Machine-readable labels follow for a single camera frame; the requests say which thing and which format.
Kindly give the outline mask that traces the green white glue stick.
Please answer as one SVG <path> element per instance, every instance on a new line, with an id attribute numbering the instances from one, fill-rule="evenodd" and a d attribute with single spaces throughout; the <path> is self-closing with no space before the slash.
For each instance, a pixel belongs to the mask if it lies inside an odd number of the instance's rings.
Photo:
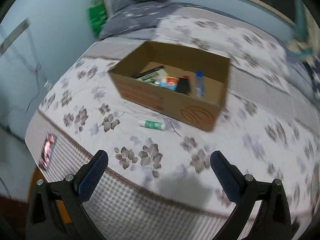
<path id="1" fill-rule="evenodd" d="M 164 131 L 166 125 L 160 122 L 150 121 L 150 120 L 139 120 L 138 124 L 140 127 L 148 128 L 148 129 L 156 129 L 159 131 Z"/>

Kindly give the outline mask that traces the blue capped clear bottle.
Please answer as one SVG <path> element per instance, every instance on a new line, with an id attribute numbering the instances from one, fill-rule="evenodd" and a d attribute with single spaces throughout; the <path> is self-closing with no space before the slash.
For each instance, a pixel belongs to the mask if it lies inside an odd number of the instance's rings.
<path id="1" fill-rule="evenodd" d="M 197 71 L 196 75 L 196 96 L 199 98 L 204 97 L 204 80 L 203 73 L 201 71 Z"/>

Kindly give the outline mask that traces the black rectangular object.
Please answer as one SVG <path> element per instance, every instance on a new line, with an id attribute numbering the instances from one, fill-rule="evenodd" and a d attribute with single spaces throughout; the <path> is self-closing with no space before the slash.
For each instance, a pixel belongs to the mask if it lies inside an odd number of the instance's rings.
<path id="1" fill-rule="evenodd" d="M 185 75 L 185 76 L 180 77 L 178 79 L 178 83 L 177 83 L 175 91 L 177 93 L 189 95 L 189 93 L 191 92 L 189 76 Z"/>

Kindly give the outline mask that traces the black marker pen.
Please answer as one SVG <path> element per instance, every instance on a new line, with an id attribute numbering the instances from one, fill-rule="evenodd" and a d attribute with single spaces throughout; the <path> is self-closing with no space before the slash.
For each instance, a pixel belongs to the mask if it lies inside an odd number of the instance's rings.
<path id="1" fill-rule="evenodd" d="M 133 79 L 138 79 L 138 78 L 140 78 L 140 77 L 143 77 L 143 76 L 146 76 L 146 75 L 148 75 L 148 74 L 154 73 L 154 72 L 156 72 L 156 71 L 158 71 L 158 70 L 161 70 L 161 69 L 164 69 L 164 66 L 159 66 L 159 67 L 156 67 L 156 68 L 147 70 L 146 72 L 139 73 L 138 75 L 135 75 L 135 76 L 133 76 L 132 78 L 133 78 Z"/>

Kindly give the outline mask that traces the brown cardboard box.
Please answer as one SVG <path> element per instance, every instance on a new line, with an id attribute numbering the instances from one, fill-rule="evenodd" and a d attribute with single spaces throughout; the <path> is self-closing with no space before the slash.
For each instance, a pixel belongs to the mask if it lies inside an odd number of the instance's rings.
<path id="1" fill-rule="evenodd" d="M 108 73 L 122 98 L 210 132 L 226 104 L 230 65 L 204 50 L 149 41 Z"/>

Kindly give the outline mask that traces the star pattern navy pillow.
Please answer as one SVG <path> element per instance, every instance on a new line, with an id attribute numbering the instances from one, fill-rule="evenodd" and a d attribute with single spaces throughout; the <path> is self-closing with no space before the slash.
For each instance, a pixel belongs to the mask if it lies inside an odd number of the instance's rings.
<path id="1" fill-rule="evenodd" d="M 318 57 L 308 57 L 304 63 L 305 68 L 308 71 L 308 74 L 312 81 L 312 89 L 314 96 L 317 100 L 320 97 L 320 63 Z"/>

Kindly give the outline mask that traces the folded floral white blanket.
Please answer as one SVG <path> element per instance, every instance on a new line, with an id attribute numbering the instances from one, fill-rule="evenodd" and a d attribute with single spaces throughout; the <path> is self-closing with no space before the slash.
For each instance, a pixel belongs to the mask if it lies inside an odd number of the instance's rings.
<path id="1" fill-rule="evenodd" d="M 289 74 L 285 49 L 278 42 L 242 27 L 171 15 L 159 22 L 155 40 L 221 53 L 236 62 L 244 60 L 252 68 L 262 67 L 282 77 Z"/>

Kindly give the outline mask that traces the green shopping bag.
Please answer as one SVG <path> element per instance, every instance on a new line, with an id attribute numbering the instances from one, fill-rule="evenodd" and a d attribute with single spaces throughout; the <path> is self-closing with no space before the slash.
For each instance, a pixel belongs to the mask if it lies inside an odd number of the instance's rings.
<path id="1" fill-rule="evenodd" d="M 107 20 L 103 0 L 92 0 L 91 6 L 87 8 L 87 16 L 93 34 L 98 37 Z"/>

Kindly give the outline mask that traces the starry grey blue duvet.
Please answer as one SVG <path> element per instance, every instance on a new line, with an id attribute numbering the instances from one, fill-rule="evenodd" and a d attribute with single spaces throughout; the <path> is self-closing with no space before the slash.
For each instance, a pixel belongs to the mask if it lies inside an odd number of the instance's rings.
<path id="1" fill-rule="evenodd" d="M 159 21 L 181 5 L 162 0 L 116 0 L 114 15 L 103 25 L 98 39 L 156 28 Z"/>

